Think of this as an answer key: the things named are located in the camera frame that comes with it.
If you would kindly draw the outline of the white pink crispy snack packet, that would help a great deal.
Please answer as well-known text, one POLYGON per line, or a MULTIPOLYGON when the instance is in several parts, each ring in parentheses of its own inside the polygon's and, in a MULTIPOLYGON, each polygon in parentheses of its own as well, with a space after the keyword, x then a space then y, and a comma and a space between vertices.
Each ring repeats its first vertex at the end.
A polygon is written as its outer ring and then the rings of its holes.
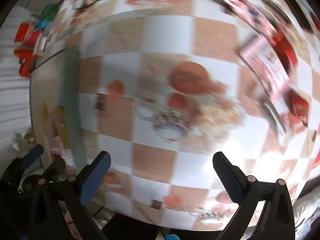
POLYGON ((258 77, 269 98, 276 98, 289 85, 289 76, 278 55, 263 35, 255 35, 239 50, 241 59, 258 77))

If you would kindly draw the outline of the red candy packet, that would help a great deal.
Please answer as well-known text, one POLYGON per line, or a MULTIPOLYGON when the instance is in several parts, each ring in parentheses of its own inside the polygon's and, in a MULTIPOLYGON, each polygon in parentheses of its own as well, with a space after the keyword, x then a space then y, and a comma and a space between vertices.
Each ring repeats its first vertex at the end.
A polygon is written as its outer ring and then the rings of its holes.
POLYGON ((296 70, 298 61, 295 51, 280 29, 277 29, 268 42, 279 57, 287 74, 296 70))

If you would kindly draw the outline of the red plastic stool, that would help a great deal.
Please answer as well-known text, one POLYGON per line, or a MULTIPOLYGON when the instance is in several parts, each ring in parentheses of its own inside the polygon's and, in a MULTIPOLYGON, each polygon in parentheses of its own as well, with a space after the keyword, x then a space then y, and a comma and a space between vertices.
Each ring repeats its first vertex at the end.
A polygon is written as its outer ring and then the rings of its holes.
POLYGON ((31 76, 31 62, 39 57, 34 49, 40 34, 41 31, 35 29, 35 24, 31 22, 22 22, 17 29, 14 38, 14 55, 19 60, 19 75, 21 77, 29 78, 31 76))

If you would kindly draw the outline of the green plastic basin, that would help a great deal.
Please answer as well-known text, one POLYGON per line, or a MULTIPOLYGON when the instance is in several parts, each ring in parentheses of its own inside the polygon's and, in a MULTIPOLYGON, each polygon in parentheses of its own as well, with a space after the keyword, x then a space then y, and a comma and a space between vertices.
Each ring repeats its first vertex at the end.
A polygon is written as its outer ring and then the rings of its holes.
POLYGON ((59 12, 58 5, 49 4, 42 10, 39 18, 41 20, 53 21, 56 18, 58 12, 59 12))

